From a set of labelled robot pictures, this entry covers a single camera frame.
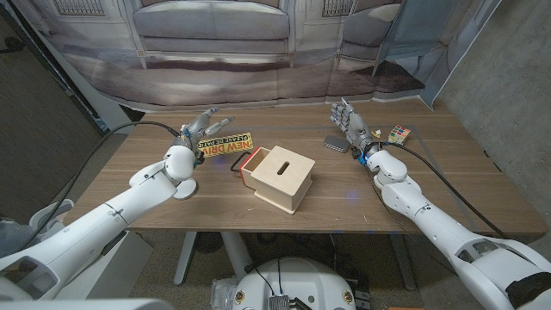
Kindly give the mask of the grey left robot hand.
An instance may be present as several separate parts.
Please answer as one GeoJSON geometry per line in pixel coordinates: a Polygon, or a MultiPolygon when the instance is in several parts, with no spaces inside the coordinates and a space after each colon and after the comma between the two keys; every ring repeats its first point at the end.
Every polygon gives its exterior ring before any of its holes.
{"type": "Polygon", "coordinates": [[[204,136],[212,136],[219,132],[223,126],[232,122],[235,117],[229,116],[221,121],[210,124],[211,116],[217,112],[217,108],[209,108],[203,113],[199,114],[188,125],[182,125],[181,132],[172,141],[173,146],[186,146],[194,154],[196,158],[201,156],[201,150],[199,149],[199,142],[204,136]]]}

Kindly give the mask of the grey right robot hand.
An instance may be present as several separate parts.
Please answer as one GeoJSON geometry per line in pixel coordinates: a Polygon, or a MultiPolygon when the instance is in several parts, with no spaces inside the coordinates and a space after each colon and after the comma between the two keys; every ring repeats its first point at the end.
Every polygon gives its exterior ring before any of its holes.
{"type": "Polygon", "coordinates": [[[340,103],[331,105],[331,120],[344,132],[345,138],[365,157],[379,151],[374,135],[368,130],[363,118],[343,97],[340,103]]]}

